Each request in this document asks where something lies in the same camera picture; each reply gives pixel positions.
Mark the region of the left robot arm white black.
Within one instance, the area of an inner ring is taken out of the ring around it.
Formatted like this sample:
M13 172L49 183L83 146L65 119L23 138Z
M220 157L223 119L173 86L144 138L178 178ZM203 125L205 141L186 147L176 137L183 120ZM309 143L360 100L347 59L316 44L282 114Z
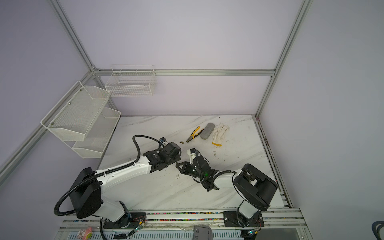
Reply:
M161 171L178 162L181 159L181 154L181 148L176 143L171 142L163 148L141 154L137 162L130 162L127 168L113 173L107 174L109 169L96 172L91 168L83 169L73 186L98 173L102 175L80 186L70 194L76 217L85 219L95 216L116 223L121 228L127 226L132 217L126 205L121 200L108 198L107 191L138 176Z

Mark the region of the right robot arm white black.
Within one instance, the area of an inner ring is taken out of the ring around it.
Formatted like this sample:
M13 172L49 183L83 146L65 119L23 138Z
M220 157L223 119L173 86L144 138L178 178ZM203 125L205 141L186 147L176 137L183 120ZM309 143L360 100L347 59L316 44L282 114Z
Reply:
M252 164L245 164L238 171L219 171L213 169L210 162L200 154L190 154L190 157L190 161L176 164L181 174L192 177L207 192L232 187L242 198L233 218L225 214L227 221L243 228L251 226L253 221L263 225L259 213L265 212L271 205L278 190L275 180Z

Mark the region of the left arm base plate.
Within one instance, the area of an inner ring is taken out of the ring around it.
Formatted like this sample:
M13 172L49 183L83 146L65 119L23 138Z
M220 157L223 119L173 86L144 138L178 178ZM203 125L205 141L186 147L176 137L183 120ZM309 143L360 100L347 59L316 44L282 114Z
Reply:
M104 229L135 229L139 226L139 223L144 223L146 220L147 214L144 212L130 213L130 218L128 216L123 216L120 220L112 222L110 220L105 220L103 228Z

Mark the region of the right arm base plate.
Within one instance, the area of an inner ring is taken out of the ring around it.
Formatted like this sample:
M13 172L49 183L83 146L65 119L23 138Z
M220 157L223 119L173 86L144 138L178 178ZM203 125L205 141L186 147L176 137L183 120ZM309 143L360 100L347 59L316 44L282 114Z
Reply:
M255 212L255 214L249 219L237 211L224 211L223 215L225 227L262 228L265 226L261 211Z

